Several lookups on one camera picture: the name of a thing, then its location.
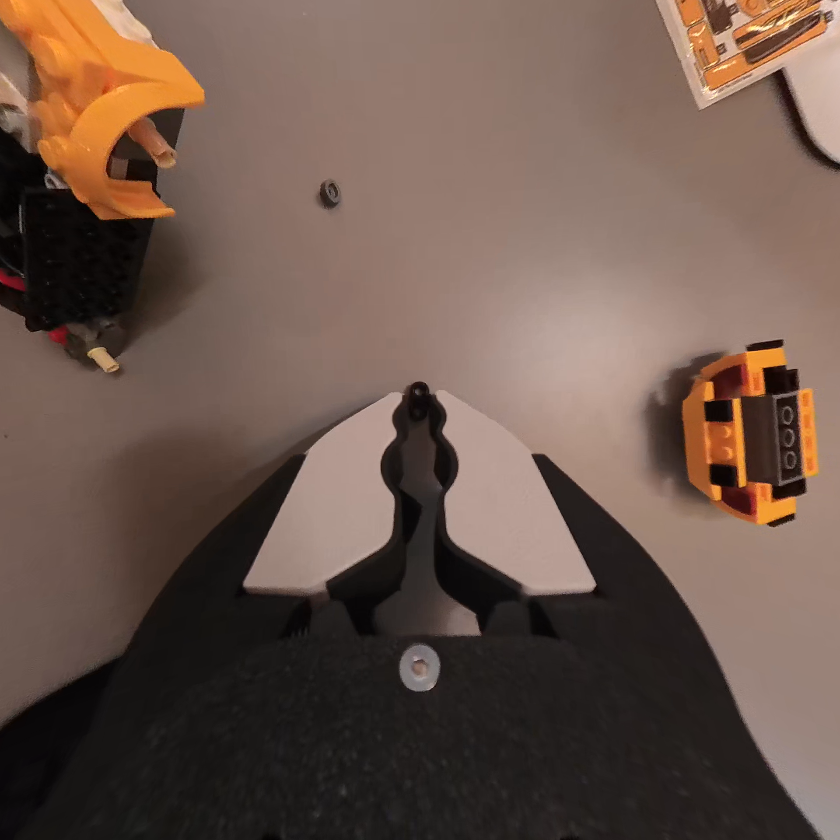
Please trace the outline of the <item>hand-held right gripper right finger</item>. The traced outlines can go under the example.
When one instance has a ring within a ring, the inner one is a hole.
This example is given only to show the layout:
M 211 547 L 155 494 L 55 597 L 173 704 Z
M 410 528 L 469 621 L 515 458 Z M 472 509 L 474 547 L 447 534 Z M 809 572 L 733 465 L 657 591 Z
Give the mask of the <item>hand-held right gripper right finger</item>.
M 596 582 L 531 449 L 450 392 L 432 397 L 440 485 L 434 571 L 481 633 L 500 606 L 530 627 L 541 598 L 589 596 Z

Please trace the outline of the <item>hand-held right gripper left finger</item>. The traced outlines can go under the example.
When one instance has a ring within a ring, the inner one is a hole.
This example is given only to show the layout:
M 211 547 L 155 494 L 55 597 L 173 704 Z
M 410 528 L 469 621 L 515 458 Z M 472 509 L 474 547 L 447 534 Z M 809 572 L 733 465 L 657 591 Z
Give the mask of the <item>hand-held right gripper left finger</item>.
M 390 392 L 320 437 L 244 579 L 252 595 L 340 603 L 359 634 L 398 593 L 422 504 L 402 488 L 407 397 Z

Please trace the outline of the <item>orange black lego car body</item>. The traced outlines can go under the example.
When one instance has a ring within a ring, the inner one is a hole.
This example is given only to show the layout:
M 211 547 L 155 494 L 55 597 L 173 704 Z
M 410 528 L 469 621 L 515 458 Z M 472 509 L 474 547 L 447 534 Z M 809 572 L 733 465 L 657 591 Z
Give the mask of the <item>orange black lego car body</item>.
M 69 128 L 73 114 L 64 107 L 65 116 L 45 115 L 49 94 L 36 60 L 39 44 L 56 28 L 45 2 L 91 1 L 1 2 L 2 308 L 81 364 L 115 373 L 127 341 L 123 321 L 159 218 L 100 219 L 42 156 L 44 133 Z M 165 50 L 125 2 L 92 3 L 122 37 Z M 149 182 L 161 198 L 158 174 L 176 163 L 187 109 L 133 124 L 109 158 L 111 178 Z

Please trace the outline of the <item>orange lego wheel arch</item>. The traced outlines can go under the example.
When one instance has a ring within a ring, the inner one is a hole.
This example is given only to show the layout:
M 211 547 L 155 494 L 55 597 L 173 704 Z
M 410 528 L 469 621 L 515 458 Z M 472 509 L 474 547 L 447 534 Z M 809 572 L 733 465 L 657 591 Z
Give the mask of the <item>orange lego wheel arch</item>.
M 151 114 L 194 109 L 204 90 L 165 50 L 122 37 L 92 2 L 45 2 L 55 34 L 38 45 L 45 116 L 73 111 L 70 126 L 44 133 L 42 156 L 100 219 L 175 214 L 149 182 L 112 179 L 109 158 L 130 127 Z

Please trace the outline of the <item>orange black lego car section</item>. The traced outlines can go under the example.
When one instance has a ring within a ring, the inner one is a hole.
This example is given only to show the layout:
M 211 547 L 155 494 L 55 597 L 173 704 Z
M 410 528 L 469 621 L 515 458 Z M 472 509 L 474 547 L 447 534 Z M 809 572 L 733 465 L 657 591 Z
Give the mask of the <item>orange black lego car section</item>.
M 714 507 L 761 527 L 795 520 L 819 471 L 816 412 L 782 339 L 701 368 L 681 420 L 689 481 Z

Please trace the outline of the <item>orange lego sticker sheet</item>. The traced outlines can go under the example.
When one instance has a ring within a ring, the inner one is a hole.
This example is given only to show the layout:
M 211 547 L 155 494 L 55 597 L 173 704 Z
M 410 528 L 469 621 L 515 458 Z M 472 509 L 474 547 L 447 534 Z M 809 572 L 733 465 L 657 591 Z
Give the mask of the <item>orange lego sticker sheet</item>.
M 657 1 L 698 109 L 838 43 L 834 1 Z

